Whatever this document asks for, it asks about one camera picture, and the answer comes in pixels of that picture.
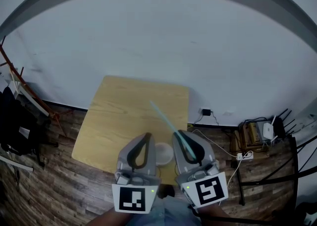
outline white paper cup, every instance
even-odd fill
[[[174,157],[174,150],[167,143],[156,143],[155,151],[157,166],[167,165]]]

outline wooden floor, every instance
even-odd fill
[[[39,121],[43,121],[40,113],[31,105],[29,109]],[[58,112],[67,108],[52,105]],[[34,167],[29,173],[20,169],[19,191],[16,189],[14,169],[0,163],[0,177],[5,188],[7,201],[1,207],[3,217],[10,226],[78,226],[85,225],[97,215],[112,207],[111,184],[114,176],[71,157],[85,111],[74,111],[61,117],[65,129],[65,137],[57,124],[52,121],[47,129],[51,141],[59,143],[58,148],[41,146],[41,159],[45,168],[41,168],[35,156],[13,159]],[[199,128],[207,137],[229,151],[230,139],[220,129]],[[226,172],[227,180],[233,174],[231,157],[212,144],[220,169]],[[241,178],[243,181],[260,180],[291,157],[288,141],[275,145],[270,157],[252,162],[242,162]],[[274,177],[293,173],[292,163],[278,172]],[[293,182],[244,187],[246,205],[239,205],[240,193],[237,177],[233,177],[229,185],[229,199],[221,203],[221,207],[232,217],[258,220],[272,220],[272,211],[283,209],[293,194]],[[177,187],[176,197],[184,199]]]

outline light blue stick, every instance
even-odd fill
[[[159,108],[155,105],[155,103],[153,103],[152,101],[150,101],[152,107],[154,108],[154,110],[156,110],[156,112],[160,115],[160,117],[167,123],[167,125],[170,127],[170,129],[175,132],[178,137],[180,138],[180,140],[182,141],[183,145],[187,148],[189,154],[192,156],[192,158],[195,160],[196,156],[194,154],[194,151],[192,150],[192,148],[188,145],[187,141],[184,139],[184,137],[179,133],[179,131],[172,125],[172,123],[168,120],[168,118],[159,110]]]

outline wooden table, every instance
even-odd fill
[[[172,132],[150,104],[152,100],[177,129],[186,130],[187,87],[106,76],[85,116],[72,157],[98,169],[116,171],[120,150],[145,132],[172,145]],[[162,183],[176,184],[175,160],[160,168]]]

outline power strip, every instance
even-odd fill
[[[245,161],[245,160],[253,160],[253,151],[249,151],[247,154],[245,154],[245,157],[243,158],[242,153],[237,154],[237,161]]]

